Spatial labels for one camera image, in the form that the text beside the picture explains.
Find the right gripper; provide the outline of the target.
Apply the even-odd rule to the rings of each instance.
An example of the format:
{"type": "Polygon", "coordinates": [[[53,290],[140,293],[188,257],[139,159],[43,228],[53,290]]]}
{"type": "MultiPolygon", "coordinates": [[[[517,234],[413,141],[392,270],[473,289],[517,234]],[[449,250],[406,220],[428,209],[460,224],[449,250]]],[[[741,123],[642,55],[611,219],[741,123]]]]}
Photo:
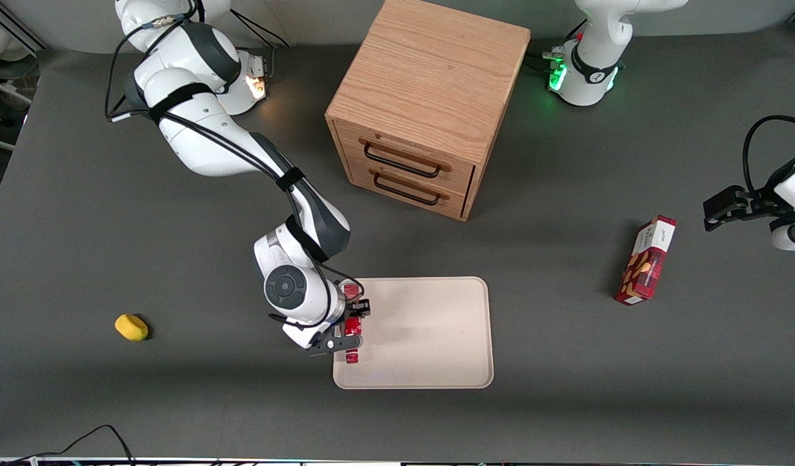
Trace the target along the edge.
{"type": "MultiPolygon", "coordinates": [[[[283,318],[283,331],[299,347],[309,351],[310,357],[356,350],[364,340],[360,335],[345,335],[343,325],[347,316],[346,307],[346,304],[338,304],[329,315],[318,318],[312,324],[286,316],[283,318]]],[[[348,318],[363,319],[370,314],[369,299],[359,298],[348,302],[348,318]]]]}

